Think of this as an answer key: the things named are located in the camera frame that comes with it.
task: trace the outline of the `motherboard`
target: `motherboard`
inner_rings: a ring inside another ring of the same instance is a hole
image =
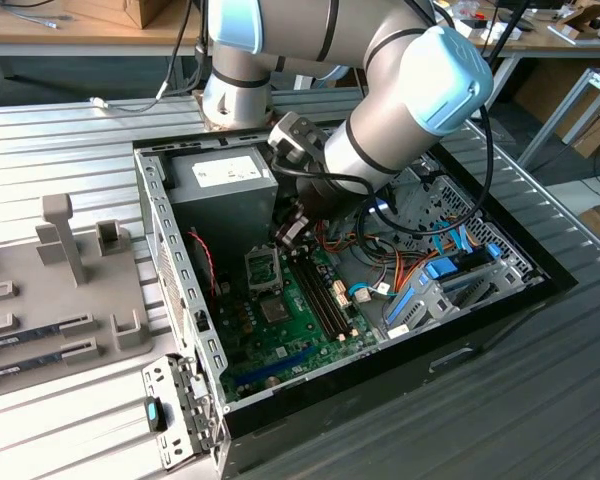
[[[229,360],[221,376],[227,401],[301,377],[377,343],[320,247],[285,254],[277,249],[254,252],[247,255],[245,267],[231,273],[229,285],[215,299],[216,329]],[[262,284],[271,288],[258,290]]]

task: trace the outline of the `robotic arm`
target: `robotic arm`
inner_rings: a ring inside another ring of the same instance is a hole
[[[477,49],[451,28],[429,27],[433,8],[421,2],[210,0],[215,46],[204,114],[226,129],[262,126],[271,71],[327,79],[346,71],[334,65],[362,67],[369,94],[330,138],[288,114],[269,143],[304,171],[354,176],[377,191],[459,128],[493,88]],[[314,161],[307,162],[307,149]],[[319,178],[299,180],[298,192],[284,243],[368,193],[360,182]]]

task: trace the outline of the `ram slot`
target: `ram slot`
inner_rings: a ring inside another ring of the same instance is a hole
[[[294,258],[289,266],[325,335],[335,340],[340,334],[347,333],[350,330],[347,321],[324,286],[313,262],[304,257]]]

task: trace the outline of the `expansion slot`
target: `expansion slot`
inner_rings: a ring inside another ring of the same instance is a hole
[[[315,267],[305,256],[292,258],[289,262],[289,269],[309,302],[311,311],[320,321],[325,335],[330,340],[335,340],[340,334],[348,333],[351,328]]]
[[[272,363],[271,365],[266,365],[264,367],[258,368],[252,372],[244,373],[242,375],[238,375],[235,378],[237,385],[246,385],[248,383],[257,382],[259,380],[263,380],[272,375],[276,375],[278,372],[282,370],[286,370],[288,368],[295,367],[296,365],[300,365],[309,355],[312,355],[315,352],[316,348],[314,346],[310,346],[306,350],[303,350],[300,353],[296,353],[295,355],[285,358],[284,360],[280,360],[279,362]]]

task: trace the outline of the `aluminum profile table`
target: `aluminum profile table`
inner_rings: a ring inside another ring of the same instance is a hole
[[[518,158],[518,165],[521,167],[527,167],[530,162],[533,161],[534,157],[540,151],[540,149],[547,143],[549,137],[553,134],[555,129],[560,125],[562,120],[571,111],[571,109],[578,103],[587,91],[591,88],[597,88],[600,91],[600,69],[588,68],[582,76],[578,79],[573,88],[569,91],[564,100],[558,105],[556,110],[551,114],[547,122],[540,129],[538,134],[531,140],[531,143],[527,146],[520,158]],[[562,141],[570,145],[585,126],[591,127],[593,117],[600,111],[600,93],[595,98],[587,110],[582,116],[573,124],[573,127],[567,132]]]
[[[358,95],[274,92],[274,100],[313,121],[337,120]],[[42,194],[72,195],[77,231],[118,219],[134,237],[155,341],[142,357],[1,396],[0,478],[165,476],[139,370],[175,346],[142,239],[130,142],[202,130],[188,99],[116,116],[82,103],[0,108],[0,245],[33,240]],[[484,178],[479,130],[467,124],[443,143]],[[487,354],[244,478],[600,478],[600,242],[500,149],[496,161],[492,194],[580,284]],[[207,459],[169,478],[214,475]]]

